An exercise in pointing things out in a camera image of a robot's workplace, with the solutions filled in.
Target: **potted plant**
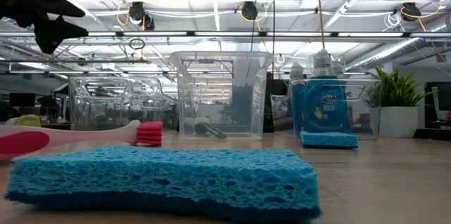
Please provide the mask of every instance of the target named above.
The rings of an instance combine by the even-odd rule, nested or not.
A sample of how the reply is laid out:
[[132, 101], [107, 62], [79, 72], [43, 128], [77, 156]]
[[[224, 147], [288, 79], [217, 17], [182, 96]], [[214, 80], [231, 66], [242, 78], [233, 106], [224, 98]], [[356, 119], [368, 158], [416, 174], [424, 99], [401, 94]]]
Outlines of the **potted plant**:
[[370, 74], [382, 81], [380, 136], [413, 137], [418, 125], [416, 106], [432, 92], [418, 94], [413, 73], [404, 76], [399, 69], [386, 73], [376, 68], [376, 74]]
[[373, 136], [377, 139], [379, 133], [379, 117], [381, 115], [381, 81], [375, 82], [365, 90], [363, 100], [369, 107], [369, 122]]

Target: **bottle cap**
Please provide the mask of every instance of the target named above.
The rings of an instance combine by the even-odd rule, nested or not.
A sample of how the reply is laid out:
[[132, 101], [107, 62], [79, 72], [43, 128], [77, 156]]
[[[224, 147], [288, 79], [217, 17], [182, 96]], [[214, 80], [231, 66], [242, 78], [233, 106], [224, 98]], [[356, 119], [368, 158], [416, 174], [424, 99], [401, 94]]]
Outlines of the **bottle cap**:
[[345, 72], [343, 65], [339, 61], [332, 61], [332, 70], [336, 74]]
[[290, 79], [294, 78], [304, 78], [304, 69], [298, 62], [294, 62], [291, 66]]
[[313, 55], [313, 67], [317, 66], [330, 66], [330, 57], [326, 49], [322, 49]]

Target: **table surface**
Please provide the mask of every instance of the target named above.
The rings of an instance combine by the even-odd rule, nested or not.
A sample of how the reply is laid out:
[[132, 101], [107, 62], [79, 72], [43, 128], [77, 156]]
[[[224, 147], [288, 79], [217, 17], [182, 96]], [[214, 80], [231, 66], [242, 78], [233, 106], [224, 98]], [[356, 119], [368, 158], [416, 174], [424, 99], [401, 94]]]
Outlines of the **table surface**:
[[[81, 142], [47, 149], [52, 154], [117, 142]], [[267, 134], [261, 141], [179, 140], [163, 137], [172, 149], [291, 149], [319, 174], [323, 215], [313, 223], [449, 223], [451, 142], [426, 139], [361, 141], [356, 150], [303, 149], [294, 137]], [[11, 163], [0, 164], [0, 194]], [[0, 223], [226, 223], [136, 211], [46, 211], [0, 199]]]

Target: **sponge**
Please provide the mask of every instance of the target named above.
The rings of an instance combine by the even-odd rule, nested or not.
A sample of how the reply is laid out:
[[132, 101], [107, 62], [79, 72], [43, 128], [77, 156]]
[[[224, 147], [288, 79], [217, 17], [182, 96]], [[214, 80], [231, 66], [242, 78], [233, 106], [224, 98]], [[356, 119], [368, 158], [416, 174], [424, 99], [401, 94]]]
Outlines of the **sponge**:
[[15, 159], [6, 199], [50, 209], [156, 209], [235, 222], [321, 214], [317, 174], [284, 149], [111, 146]]
[[359, 147], [357, 136], [341, 132], [301, 132], [302, 145], [316, 148], [343, 148], [353, 149]]

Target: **toothbrush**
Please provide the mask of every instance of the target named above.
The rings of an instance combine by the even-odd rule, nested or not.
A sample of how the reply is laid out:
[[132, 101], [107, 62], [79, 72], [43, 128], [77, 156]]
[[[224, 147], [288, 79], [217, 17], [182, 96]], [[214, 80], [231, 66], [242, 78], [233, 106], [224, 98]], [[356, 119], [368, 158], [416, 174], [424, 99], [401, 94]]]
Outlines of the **toothbrush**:
[[118, 129], [89, 132], [0, 125], [0, 160], [30, 154], [48, 147], [94, 140], [116, 140], [130, 144], [145, 143], [159, 147], [162, 134], [163, 123], [161, 121], [141, 123], [134, 120]]

